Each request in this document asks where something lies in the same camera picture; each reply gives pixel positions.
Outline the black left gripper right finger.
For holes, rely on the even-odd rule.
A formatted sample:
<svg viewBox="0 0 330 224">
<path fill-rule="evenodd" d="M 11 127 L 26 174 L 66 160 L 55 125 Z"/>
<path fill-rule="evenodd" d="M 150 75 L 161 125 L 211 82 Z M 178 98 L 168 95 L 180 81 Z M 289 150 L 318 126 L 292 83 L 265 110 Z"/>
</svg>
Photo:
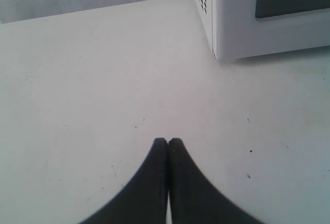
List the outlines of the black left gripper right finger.
<svg viewBox="0 0 330 224">
<path fill-rule="evenodd" d="M 181 139 L 171 139 L 168 148 L 173 223 L 261 223 L 208 181 Z"/>
</svg>

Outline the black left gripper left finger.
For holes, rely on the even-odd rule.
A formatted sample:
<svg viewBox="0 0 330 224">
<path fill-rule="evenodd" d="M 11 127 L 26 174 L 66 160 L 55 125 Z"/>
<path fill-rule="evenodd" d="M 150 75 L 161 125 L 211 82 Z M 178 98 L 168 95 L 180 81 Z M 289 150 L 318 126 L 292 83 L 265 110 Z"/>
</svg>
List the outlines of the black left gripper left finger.
<svg viewBox="0 0 330 224">
<path fill-rule="evenodd" d="M 130 181 L 82 223 L 166 223 L 168 166 L 168 143 L 156 138 Z"/>
</svg>

